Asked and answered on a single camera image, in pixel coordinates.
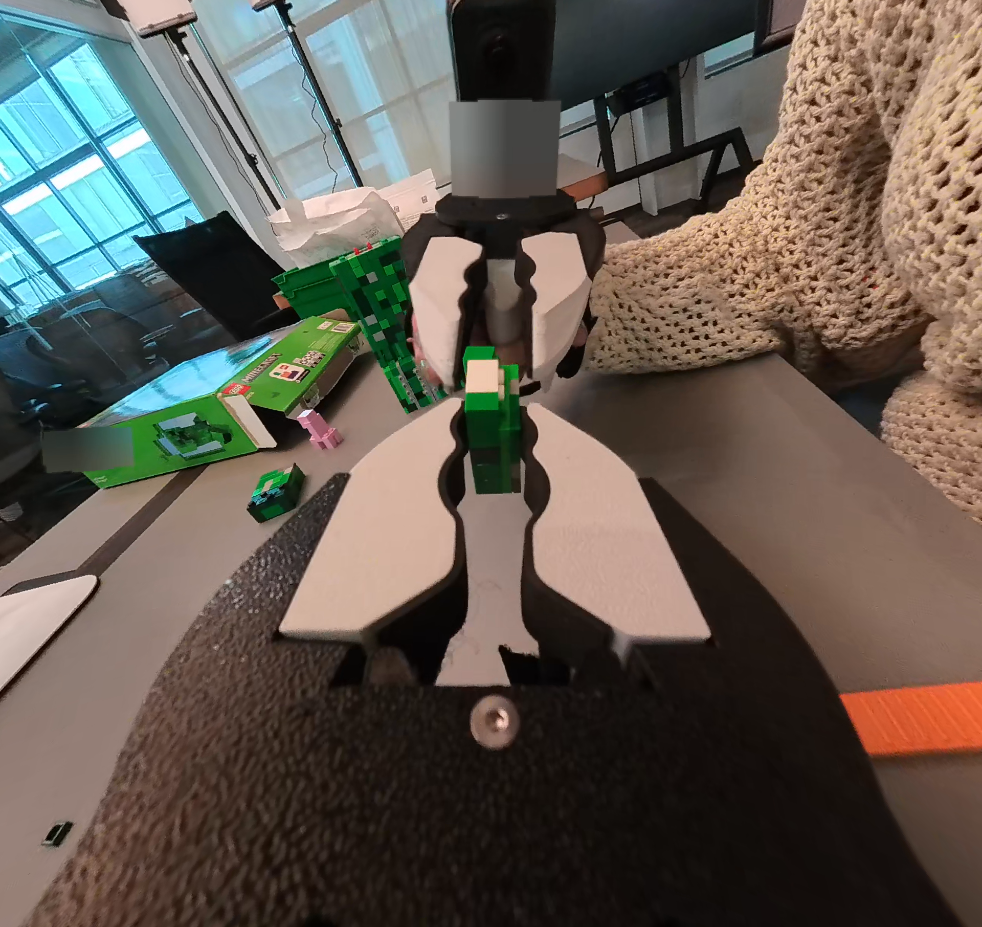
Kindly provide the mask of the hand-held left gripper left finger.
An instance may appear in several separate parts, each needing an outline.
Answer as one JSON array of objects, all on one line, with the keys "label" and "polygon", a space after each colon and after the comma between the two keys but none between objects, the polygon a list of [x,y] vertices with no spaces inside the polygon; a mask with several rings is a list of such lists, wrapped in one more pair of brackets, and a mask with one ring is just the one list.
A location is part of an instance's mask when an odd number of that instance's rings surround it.
[{"label": "hand-held left gripper left finger", "polygon": [[394,644],[405,629],[446,644],[468,606],[463,401],[416,416],[352,468],[279,632]]}]

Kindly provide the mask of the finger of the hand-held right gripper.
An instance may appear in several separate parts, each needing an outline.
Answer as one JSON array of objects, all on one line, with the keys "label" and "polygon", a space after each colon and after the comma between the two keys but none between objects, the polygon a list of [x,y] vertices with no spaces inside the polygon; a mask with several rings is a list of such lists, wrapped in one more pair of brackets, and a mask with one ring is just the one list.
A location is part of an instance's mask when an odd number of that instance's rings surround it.
[{"label": "finger of the hand-held right gripper", "polygon": [[530,302],[530,377],[547,392],[581,325],[590,292],[577,235],[546,232],[523,238],[518,281]]},{"label": "finger of the hand-held right gripper", "polygon": [[483,260],[483,248],[456,236],[432,237],[410,282],[412,313],[415,312],[423,349],[439,374],[446,393],[459,382],[464,332],[464,300],[473,274]]}]

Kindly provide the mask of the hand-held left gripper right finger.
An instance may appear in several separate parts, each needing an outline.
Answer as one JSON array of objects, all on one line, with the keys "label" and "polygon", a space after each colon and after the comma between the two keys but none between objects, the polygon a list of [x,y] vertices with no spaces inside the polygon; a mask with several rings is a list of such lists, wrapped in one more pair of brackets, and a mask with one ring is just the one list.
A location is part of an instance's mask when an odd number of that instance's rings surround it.
[{"label": "hand-held left gripper right finger", "polygon": [[542,645],[707,641],[710,626],[632,467],[544,405],[525,415],[529,633]]}]

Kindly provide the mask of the green and white lego build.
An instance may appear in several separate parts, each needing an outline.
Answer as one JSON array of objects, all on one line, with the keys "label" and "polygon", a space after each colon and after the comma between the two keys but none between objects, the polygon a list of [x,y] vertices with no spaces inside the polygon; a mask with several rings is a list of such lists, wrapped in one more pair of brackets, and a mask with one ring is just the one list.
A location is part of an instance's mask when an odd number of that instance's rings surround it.
[{"label": "green and white lego build", "polygon": [[464,417],[477,494],[522,490],[520,369],[492,346],[469,346],[464,368]]}]

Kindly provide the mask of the person's right forearm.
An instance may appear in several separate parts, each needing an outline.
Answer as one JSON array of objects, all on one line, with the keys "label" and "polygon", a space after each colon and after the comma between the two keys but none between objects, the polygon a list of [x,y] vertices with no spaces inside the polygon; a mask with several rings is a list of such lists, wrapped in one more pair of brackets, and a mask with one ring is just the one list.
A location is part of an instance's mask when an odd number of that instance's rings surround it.
[{"label": "person's right forearm", "polygon": [[775,354],[826,391],[919,360],[928,318],[906,290],[873,279],[832,299],[822,324],[805,302],[828,281],[784,268],[739,200],[677,229],[607,246],[590,295],[584,366],[639,375],[716,367]]}]

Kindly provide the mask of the green pixel lego figure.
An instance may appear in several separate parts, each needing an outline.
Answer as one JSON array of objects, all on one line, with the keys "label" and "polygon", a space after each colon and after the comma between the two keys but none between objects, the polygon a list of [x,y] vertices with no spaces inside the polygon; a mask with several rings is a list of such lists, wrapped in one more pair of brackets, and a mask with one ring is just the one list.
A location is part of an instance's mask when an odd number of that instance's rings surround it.
[{"label": "green pixel lego figure", "polygon": [[420,373],[410,350],[411,303],[399,235],[328,261],[352,305],[362,335],[405,413],[443,400],[445,393]]}]

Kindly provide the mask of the small green lego head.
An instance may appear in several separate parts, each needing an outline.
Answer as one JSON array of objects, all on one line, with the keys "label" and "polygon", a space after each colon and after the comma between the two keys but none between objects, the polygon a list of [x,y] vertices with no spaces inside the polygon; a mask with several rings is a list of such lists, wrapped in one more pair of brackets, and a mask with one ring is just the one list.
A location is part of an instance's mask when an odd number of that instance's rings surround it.
[{"label": "small green lego head", "polygon": [[305,474],[296,463],[265,473],[257,482],[247,513],[264,523],[294,510],[301,499]]}]

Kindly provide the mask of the pink lego pig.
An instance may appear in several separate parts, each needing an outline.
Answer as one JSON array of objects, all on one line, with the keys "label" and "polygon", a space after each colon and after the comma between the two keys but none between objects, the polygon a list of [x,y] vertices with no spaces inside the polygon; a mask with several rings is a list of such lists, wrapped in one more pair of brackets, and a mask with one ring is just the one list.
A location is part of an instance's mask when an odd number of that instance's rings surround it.
[{"label": "pink lego pig", "polygon": [[343,442],[338,430],[314,409],[301,411],[297,421],[308,434],[310,442],[320,450],[336,449]]}]

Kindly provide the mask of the green lego set box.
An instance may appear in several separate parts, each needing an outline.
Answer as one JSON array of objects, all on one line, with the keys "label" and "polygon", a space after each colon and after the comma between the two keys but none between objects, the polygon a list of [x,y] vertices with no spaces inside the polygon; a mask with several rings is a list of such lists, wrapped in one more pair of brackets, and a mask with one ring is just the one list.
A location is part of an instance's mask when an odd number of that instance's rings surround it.
[{"label": "green lego set box", "polygon": [[274,449],[369,351],[358,323],[318,315],[190,359],[82,425],[132,450],[130,466],[83,473],[106,489]]}]

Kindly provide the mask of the orange lego brick separator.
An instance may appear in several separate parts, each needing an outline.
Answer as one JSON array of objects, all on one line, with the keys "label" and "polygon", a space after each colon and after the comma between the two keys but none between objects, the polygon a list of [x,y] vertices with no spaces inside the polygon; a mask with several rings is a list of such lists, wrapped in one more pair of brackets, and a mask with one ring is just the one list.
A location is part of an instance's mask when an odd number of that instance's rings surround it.
[{"label": "orange lego brick separator", "polygon": [[871,758],[981,751],[979,681],[844,693],[841,703]]}]

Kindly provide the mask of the person's right hand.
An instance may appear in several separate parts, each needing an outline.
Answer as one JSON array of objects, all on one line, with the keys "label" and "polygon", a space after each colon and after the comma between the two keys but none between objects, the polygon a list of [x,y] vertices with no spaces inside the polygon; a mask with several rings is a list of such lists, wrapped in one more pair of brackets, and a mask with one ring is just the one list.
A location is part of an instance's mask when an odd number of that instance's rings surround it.
[{"label": "person's right hand", "polygon": [[423,349],[415,312],[413,312],[411,316],[411,346],[413,351],[413,360],[419,378],[424,380],[431,388],[440,388],[441,379],[439,374],[432,368],[430,359]]}]

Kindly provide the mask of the white printed paper sheet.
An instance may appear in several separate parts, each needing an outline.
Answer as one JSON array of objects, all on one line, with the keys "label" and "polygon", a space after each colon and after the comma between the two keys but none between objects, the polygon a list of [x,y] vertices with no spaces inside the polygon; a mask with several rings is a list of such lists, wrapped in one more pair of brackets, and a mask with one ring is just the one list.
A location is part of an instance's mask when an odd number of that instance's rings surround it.
[{"label": "white printed paper sheet", "polygon": [[404,225],[411,224],[423,213],[434,212],[437,201],[444,195],[430,168],[380,187],[377,192]]}]

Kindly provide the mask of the white paper bag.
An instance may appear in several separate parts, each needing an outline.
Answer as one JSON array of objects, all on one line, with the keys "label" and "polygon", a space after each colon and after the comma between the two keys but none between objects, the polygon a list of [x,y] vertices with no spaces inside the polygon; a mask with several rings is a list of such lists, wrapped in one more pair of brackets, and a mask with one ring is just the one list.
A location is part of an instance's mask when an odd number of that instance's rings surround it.
[{"label": "white paper bag", "polygon": [[289,198],[268,221],[278,246],[298,269],[404,235],[392,206],[373,187],[303,201]]}]

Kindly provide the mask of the green plastic bin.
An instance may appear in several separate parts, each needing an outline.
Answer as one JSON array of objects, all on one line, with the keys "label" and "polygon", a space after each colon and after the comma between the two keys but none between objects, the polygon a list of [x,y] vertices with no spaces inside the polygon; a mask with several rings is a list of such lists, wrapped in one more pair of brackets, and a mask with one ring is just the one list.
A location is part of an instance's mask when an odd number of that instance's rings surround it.
[{"label": "green plastic bin", "polygon": [[337,269],[355,256],[350,251],[335,259],[324,260],[303,269],[293,269],[272,278],[281,294],[301,319],[343,310],[348,319],[357,321],[361,313],[347,294]]}]

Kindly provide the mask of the black light stand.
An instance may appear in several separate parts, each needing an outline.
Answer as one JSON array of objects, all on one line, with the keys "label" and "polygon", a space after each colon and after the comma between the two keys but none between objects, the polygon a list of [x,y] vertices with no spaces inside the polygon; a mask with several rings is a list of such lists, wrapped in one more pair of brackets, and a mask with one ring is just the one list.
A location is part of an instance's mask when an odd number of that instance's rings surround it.
[{"label": "black light stand", "polygon": [[360,172],[359,166],[354,161],[349,146],[346,142],[344,135],[342,134],[341,123],[335,117],[328,100],[321,88],[318,78],[313,70],[313,64],[311,63],[307,51],[299,37],[297,27],[293,22],[291,17],[291,3],[288,0],[276,0],[274,4],[274,9],[277,12],[280,24],[282,25],[287,37],[291,50],[301,67],[301,74],[303,82],[307,85],[311,98],[313,98],[313,103],[316,106],[314,112],[320,113],[320,117],[323,122],[327,125],[327,129],[324,130],[324,154],[328,158],[328,150],[326,148],[327,134],[330,134],[337,151],[345,165],[351,183],[355,187],[362,187],[362,174]]},{"label": "black light stand", "polygon": [[186,31],[182,27],[170,27],[165,31],[165,36],[176,52],[176,56],[180,58],[190,77],[193,78],[193,83],[205,99],[206,104],[213,110],[212,114],[217,120],[216,124],[220,125],[231,138],[239,156],[249,167],[254,178],[254,183],[261,188],[265,198],[268,199],[269,207],[267,208],[265,204],[262,205],[265,208],[266,214],[269,215],[276,212],[280,208],[281,201],[264,176],[260,168],[258,156],[243,141],[235,123],[232,122],[231,117],[223,107],[221,100],[211,90],[204,74],[196,65],[195,61],[193,61],[186,43]]}]

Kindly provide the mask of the monitor stand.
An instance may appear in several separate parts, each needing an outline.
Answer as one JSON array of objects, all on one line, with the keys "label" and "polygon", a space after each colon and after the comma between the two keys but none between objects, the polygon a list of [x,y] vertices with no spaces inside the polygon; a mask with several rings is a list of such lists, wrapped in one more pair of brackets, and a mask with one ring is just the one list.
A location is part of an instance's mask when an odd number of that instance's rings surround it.
[{"label": "monitor stand", "polygon": [[[639,162],[625,170],[617,167],[613,132],[616,123],[610,123],[610,110],[621,109],[615,113],[616,120],[630,115],[651,103],[666,102],[669,151],[661,156]],[[617,90],[610,95],[596,97],[592,101],[595,126],[599,144],[598,164],[602,168],[606,187],[639,180],[645,175],[664,171],[677,164],[709,155],[709,162],[702,177],[698,197],[690,199],[694,213],[704,214],[710,210],[711,195],[720,174],[720,167],[728,149],[733,151],[738,162],[738,171],[746,178],[757,166],[743,129],[739,126],[704,139],[687,143],[684,138],[683,106],[681,97],[681,72],[676,63],[667,70],[650,74],[637,82]]]}]

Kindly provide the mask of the black chair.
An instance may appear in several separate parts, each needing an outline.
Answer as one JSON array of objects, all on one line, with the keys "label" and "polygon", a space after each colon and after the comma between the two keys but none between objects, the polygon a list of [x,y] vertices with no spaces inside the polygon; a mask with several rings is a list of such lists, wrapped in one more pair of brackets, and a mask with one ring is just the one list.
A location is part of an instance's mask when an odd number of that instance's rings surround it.
[{"label": "black chair", "polygon": [[301,320],[274,300],[280,264],[227,212],[133,241],[238,342]]}]

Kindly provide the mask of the large black monitor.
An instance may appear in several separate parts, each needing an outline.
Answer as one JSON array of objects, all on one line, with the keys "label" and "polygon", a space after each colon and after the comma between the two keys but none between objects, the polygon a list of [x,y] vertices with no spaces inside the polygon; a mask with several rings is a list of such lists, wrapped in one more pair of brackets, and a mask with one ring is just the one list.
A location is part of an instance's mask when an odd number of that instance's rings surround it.
[{"label": "large black monitor", "polygon": [[759,0],[556,0],[551,92],[564,109],[754,32]]}]

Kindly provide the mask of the white flat rounded pad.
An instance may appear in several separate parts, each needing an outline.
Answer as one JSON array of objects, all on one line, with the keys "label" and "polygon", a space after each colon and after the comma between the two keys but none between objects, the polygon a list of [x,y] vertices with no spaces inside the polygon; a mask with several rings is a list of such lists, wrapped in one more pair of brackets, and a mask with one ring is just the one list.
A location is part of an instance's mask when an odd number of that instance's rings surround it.
[{"label": "white flat rounded pad", "polygon": [[74,570],[22,581],[2,594],[2,693],[92,598],[99,584],[98,576]]}]

